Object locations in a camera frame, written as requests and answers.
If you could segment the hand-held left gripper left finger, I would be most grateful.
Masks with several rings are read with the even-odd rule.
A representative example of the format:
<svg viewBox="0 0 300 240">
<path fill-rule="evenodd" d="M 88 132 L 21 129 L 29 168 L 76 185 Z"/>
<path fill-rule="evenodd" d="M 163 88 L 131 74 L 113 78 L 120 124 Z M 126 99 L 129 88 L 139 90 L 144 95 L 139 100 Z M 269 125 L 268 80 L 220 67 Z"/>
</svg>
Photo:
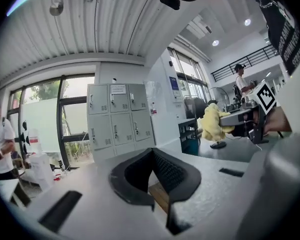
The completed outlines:
<svg viewBox="0 0 300 240">
<path fill-rule="evenodd" d="M 111 189 L 130 205 L 148 206 L 154 210 L 155 199 L 148 194 L 153 167 L 153 149 L 148 148 L 111 170 L 108 176 Z"/>
</svg>

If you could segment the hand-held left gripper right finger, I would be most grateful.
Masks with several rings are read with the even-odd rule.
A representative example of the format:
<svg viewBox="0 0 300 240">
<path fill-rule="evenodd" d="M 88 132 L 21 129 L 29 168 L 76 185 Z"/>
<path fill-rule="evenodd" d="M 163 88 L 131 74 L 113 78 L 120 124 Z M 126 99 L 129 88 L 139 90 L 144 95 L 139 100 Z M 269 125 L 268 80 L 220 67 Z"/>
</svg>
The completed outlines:
<svg viewBox="0 0 300 240">
<path fill-rule="evenodd" d="M 158 148 L 152 149 L 153 172 L 168 195 L 166 228 L 174 235 L 183 230 L 177 225 L 174 203 L 190 199 L 201 184 L 201 173 L 188 164 Z"/>
</svg>

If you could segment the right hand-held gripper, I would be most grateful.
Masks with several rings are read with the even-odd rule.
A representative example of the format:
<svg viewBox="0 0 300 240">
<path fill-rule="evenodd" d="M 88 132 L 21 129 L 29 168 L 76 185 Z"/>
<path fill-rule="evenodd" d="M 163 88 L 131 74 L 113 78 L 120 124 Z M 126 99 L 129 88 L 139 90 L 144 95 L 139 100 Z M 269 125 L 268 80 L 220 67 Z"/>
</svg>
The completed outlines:
<svg viewBox="0 0 300 240">
<path fill-rule="evenodd" d="M 219 126 L 234 126 L 238 136 L 249 138 L 255 145 L 267 143 L 267 140 L 263 140 L 264 125 L 268 113 L 277 104 L 276 96 L 263 81 L 245 98 L 245 103 L 239 109 L 219 118 Z"/>
</svg>

